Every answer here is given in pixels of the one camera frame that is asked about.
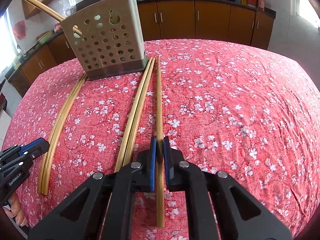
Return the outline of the person's left hand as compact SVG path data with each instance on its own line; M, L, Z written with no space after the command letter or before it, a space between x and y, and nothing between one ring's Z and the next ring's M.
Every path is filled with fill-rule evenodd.
M9 218L13 218L16 224L20 227L27 225L28 220L26 215L24 214L24 211L22 209L20 200L16 192L14 192L12 196L9 198L9 204L10 208L7 208L6 206L3 207L7 216Z

